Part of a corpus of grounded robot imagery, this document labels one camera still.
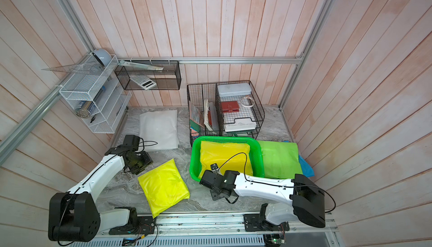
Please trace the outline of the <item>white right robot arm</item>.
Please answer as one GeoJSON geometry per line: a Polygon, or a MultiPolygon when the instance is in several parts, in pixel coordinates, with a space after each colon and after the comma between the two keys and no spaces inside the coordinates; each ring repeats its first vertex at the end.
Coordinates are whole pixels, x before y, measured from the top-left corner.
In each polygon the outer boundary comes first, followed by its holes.
{"type": "Polygon", "coordinates": [[[206,170],[200,185],[210,189],[214,201],[251,196],[271,200],[263,204],[260,222],[278,226],[297,218],[310,227],[324,228],[325,192],[304,175],[296,174],[294,179],[275,180],[248,176],[238,171],[225,171],[223,175],[206,170]]]}

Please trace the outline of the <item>green plastic perforated basket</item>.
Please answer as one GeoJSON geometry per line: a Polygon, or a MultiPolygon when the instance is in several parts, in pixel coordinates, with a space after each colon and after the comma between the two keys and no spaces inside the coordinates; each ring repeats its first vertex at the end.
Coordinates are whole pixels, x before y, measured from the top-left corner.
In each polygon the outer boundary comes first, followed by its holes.
{"type": "Polygon", "coordinates": [[[257,140],[249,137],[201,136],[192,145],[190,175],[199,182],[211,165],[218,172],[238,171],[248,176],[265,176],[262,149],[257,140]]]}

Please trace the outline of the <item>neon yellow raincoat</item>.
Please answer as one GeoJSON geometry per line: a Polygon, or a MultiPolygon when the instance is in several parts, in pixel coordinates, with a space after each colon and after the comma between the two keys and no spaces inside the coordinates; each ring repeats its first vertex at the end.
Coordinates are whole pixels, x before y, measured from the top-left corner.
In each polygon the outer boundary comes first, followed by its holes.
{"type": "Polygon", "coordinates": [[[144,191],[153,218],[190,198],[188,187],[174,159],[139,176],[138,182],[144,191]]]}

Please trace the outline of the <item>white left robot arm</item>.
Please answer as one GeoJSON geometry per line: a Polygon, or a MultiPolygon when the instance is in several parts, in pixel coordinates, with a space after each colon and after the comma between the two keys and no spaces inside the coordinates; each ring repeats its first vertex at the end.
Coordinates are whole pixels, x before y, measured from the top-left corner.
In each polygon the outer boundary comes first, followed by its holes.
{"type": "Polygon", "coordinates": [[[141,234],[136,208],[118,207],[99,212],[96,202],[116,174],[138,175],[151,165],[153,160],[145,149],[156,145],[156,141],[127,135],[123,143],[110,148],[78,184],[65,193],[56,193],[49,201],[49,240],[66,247],[74,242],[89,242],[97,234],[111,230],[117,234],[141,234]]]}

